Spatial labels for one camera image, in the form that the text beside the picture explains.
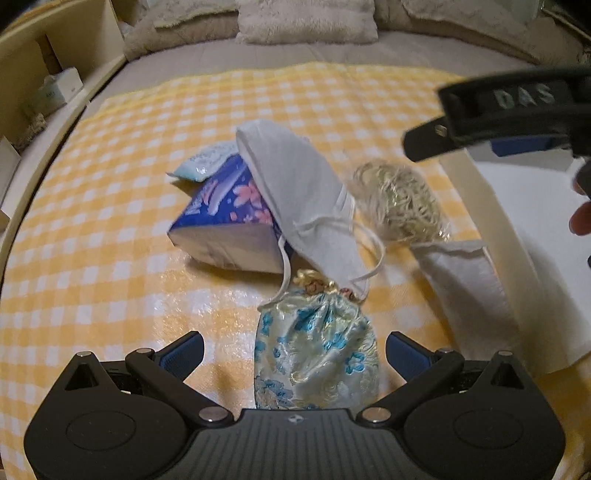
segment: pink flower print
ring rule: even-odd
[[[251,180],[248,185],[239,185],[232,190],[236,194],[234,200],[234,207],[240,207],[245,203],[252,203],[253,207],[261,208],[261,194],[259,193],[255,183]]]
[[[267,225],[273,224],[273,217],[271,216],[271,212],[267,209],[257,210],[255,212],[255,217],[258,219],[259,223],[266,223]]]
[[[209,197],[212,195],[212,192],[214,191],[216,186],[217,180],[214,180],[213,182],[203,186],[201,190],[201,198],[203,199],[203,203],[205,205],[209,205]]]

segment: plastic packet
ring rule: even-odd
[[[229,157],[237,153],[236,140],[217,142],[185,160],[168,175],[178,179],[204,181],[217,172]]]
[[[449,239],[448,222],[433,192],[412,168],[369,162],[355,170],[348,188],[382,239]]]

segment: blue gripper pad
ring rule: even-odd
[[[199,332],[189,332],[155,354],[158,365],[183,381],[203,361],[205,345]]]
[[[435,360],[431,350],[400,332],[392,332],[386,340],[386,359],[407,382],[428,369]]]

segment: blue tissue box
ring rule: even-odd
[[[240,155],[211,176],[171,225],[172,243],[196,260],[230,270],[283,273],[281,236]],[[285,249],[291,255],[293,249]]]

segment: tissue box on shelf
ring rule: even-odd
[[[45,77],[42,87],[22,104],[22,109],[29,118],[38,113],[47,117],[72,100],[81,89],[82,81],[74,67],[57,75],[48,75]]]

